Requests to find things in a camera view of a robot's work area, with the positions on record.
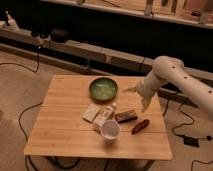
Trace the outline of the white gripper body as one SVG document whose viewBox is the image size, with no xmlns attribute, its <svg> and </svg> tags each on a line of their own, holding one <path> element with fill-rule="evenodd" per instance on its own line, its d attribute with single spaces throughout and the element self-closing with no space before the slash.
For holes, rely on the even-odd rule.
<svg viewBox="0 0 213 171">
<path fill-rule="evenodd" d="M 156 93 L 156 88 L 152 81 L 144 79 L 136 84 L 136 91 L 143 98 L 152 98 Z"/>
</svg>

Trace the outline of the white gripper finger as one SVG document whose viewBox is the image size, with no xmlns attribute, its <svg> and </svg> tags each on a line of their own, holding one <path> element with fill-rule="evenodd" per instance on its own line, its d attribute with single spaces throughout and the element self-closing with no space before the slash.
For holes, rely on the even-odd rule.
<svg viewBox="0 0 213 171">
<path fill-rule="evenodd" d="M 150 102 L 151 102 L 151 99 L 150 98 L 143 98 L 141 100 L 141 103 L 142 103 L 142 112 L 145 112 L 149 105 L 150 105 Z"/>
<path fill-rule="evenodd" d="M 127 89 L 124 89 L 123 92 L 136 92 L 137 91 L 137 87 L 129 87 Z"/>
</svg>

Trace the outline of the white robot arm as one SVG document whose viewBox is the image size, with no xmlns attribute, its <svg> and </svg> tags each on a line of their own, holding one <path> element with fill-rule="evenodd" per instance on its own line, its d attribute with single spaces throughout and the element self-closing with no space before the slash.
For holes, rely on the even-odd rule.
<svg viewBox="0 0 213 171">
<path fill-rule="evenodd" d="M 147 76 L 125 92 L 137 92 L 142 97 L 142 111 L 145 112 L 155 93 L 168 83 L 175 85 L 213 121 L 213 87 L 190 76 L 185 71 L 184 63 L 177 58 L 157 57 Z"/>
</svg>

